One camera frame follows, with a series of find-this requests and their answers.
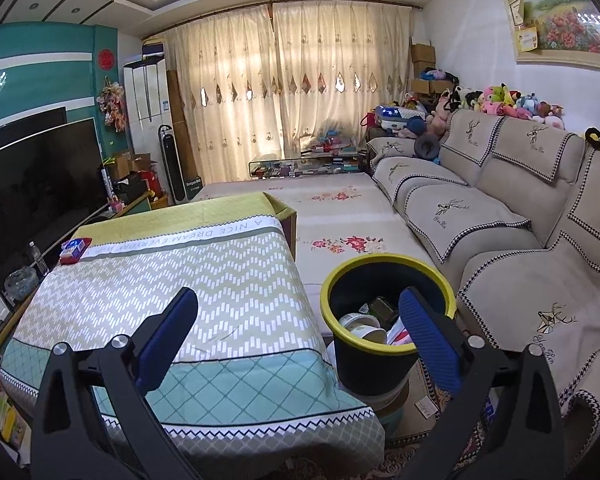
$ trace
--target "sofa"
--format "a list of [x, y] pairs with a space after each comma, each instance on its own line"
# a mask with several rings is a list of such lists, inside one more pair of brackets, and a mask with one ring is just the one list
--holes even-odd
[[375, 139], [373, 180], [492, 346], [535, 342], [552, 370], [571, 470], [600, 436], [600, 151], [533, 121], [458, 110], [440, 164]]

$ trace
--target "sofa backrest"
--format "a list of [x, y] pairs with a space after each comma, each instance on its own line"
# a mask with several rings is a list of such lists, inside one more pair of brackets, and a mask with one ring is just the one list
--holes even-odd
[[440, 166], [475, 186], [506, 118], [473, 110], [458, 110], [446, 124], [440, 147]]
[[571, 237], [582, 255], [600, 268], [600, 151], [587, 149], [580, 176], [549, 240]]
[[477, 187], [530, 219], [545, 246], [576, 183], [584, 151], [584, 140], [575, 134], [509, 118]]

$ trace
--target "red round decoration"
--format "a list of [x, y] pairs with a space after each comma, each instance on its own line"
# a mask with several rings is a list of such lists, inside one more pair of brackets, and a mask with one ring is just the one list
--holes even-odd
[[116, 63], [116, 56], [108, 48], [103, 48], [98, 53], [98, 65], [101, 69], [109, 71]]

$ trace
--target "beige curtain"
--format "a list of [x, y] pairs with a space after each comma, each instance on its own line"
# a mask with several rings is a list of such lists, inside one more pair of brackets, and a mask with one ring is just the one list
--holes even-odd
[[360, 120], [401, 101], [410, 68], [411, 8], [316, 0], [273, 4], [287, 155], [328, 130], [362, 140]]
[[251, 160], [282, 156], [267, 6], [216, 14], [161, 37], [170, 66], [178, 70], [194, 157], [206, 184], [247, 180]]

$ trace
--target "silver screw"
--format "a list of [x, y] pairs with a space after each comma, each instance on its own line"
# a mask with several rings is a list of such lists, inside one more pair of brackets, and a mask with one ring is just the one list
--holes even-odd
[[54, 346], [54, 354], [62, 355], [66, 352], [66, 343], [58, 343]]
[[544, 352], [542, 352], [542, 349], [538, 345], [531, 344], [529, 345], [529, 353], [531, 355], [535, 355], [536, 357], [540, 357]]
[[111, 346], [113, 348], [124, 348], [128, 342], [129, 338], [126, 335], [117, 335], [111, 340]]
[[479, 335], [471, 335], [467, 341], [472, 348], [484, 348], [484, 339]]

